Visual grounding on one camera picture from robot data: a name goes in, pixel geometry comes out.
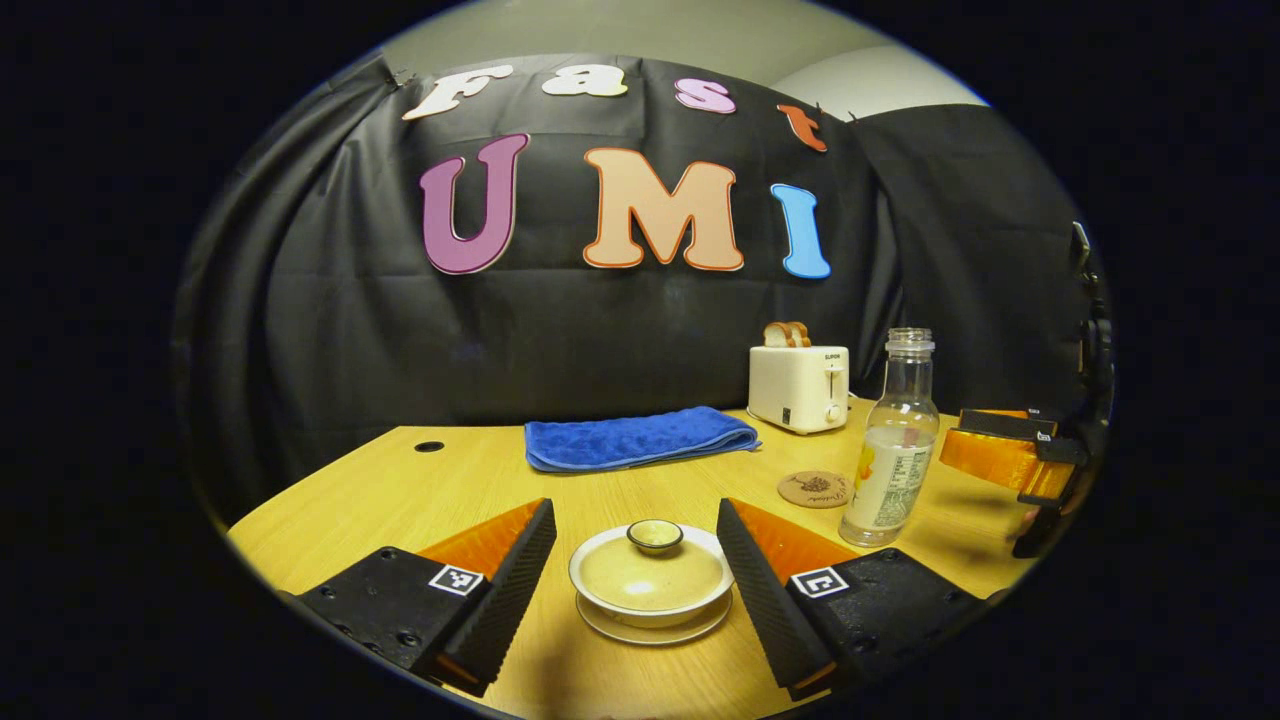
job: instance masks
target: purple letter u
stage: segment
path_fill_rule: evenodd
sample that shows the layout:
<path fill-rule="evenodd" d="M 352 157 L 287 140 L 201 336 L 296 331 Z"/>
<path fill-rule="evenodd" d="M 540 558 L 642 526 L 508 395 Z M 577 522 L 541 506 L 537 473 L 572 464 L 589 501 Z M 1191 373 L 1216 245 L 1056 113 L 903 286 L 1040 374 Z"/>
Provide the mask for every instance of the purple letter u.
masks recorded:
<path fill-rule="evenodd" d="M 480 272 L 498 261 L 516 229 L 516 155 L 529 145 L 527 135 L 508 135 L 485 145 L 476 158 L 488 169 L 484 227 L 463 240 L 453 229 L 453 181 L 466 163 L 451 158 L 422 173 L 422 243 L 426 258 L 442 273 Z"/>

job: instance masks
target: bottle label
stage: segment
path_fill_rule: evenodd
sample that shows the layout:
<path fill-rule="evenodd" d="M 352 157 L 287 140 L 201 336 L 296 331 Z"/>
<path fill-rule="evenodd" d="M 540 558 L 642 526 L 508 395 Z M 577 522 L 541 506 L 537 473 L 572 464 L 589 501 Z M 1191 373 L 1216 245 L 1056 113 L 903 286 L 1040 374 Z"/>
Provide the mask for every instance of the bottle label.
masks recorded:
<path fill-rule="evenodd" d="M 911 436 L 911 446 L 904 447 L 908 445 L 905 434 Z M 904 433 L 897 428 L 869 430 L 845 520 L 864 530 L 902 527 L 920 493 L 932 452 L 933 437 L 928 433 L 915 429 Z"/>

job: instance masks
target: white bowl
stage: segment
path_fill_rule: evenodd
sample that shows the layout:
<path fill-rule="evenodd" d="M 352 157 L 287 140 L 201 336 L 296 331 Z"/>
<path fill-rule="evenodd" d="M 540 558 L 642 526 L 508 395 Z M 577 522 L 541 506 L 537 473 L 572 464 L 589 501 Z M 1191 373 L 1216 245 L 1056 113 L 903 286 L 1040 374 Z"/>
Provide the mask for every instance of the white bowl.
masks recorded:
<path fill-rule="evenodd" d="M 700 611 L 723 597 L 724 593 L 728 592 L 730 587 L 733 585 L 733 573 L 730 570 L 728 560 L 724 559 L 724 551 L 721 548 L 719 541 L 716 536 L 700 528 L 680 525 L 680 529 L 685 533 L 681 544 L 689 543 L 691 546 L 696 546 L 707 551 L 719 564 L 721 577 L 713 589 L 691 602 L 660 610 L 635 610 L 622 607 L 600 598 L 586 587 L 586 583 L 582 582 L 582 561 L 604 543 L 617 538 L 626 538 L 628 527 L 630 525 L 621 525 L 611 528 L 591 537 L 573 551 L 573 556 L 570 557 L 568 561 L 568 577 L 579 594 L 598 607 L 600 612 L 607 615 L 609 619 L 634 628 L 667 628 L 680 625 L 681 623 L 686 623 L 696 618 Z"/>

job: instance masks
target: bowl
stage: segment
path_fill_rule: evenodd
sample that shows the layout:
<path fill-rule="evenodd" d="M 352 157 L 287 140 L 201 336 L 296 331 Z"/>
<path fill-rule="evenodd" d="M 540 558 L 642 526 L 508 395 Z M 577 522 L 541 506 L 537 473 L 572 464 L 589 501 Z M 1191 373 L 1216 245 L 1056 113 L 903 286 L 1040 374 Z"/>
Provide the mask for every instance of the bowl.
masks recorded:
<path fill-rule="evenodd" d="M 604 530 L 570 557 L 573 588 L 603 615 L 634 628 L 681 625 L 699 618 L 733 585 L 733 573 L 714 534 L 666 520 L 641 523 Z M 673 529 L 678 529 L 678 539 L 668 542 Z"/>

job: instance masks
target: coaster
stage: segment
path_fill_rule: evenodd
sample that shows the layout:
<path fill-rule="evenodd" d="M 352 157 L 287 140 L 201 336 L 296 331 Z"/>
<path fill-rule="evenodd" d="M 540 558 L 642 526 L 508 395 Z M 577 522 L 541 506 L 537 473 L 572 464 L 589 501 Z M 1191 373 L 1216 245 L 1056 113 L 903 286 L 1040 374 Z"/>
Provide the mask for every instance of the coaster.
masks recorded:
<path fill-rule="evenodd" d="M 795 473 L 778 483 L 778 495 L 801 507 L 838 507 L 849 502 L 851 489 L 844 475 L 822 470 Z"/>

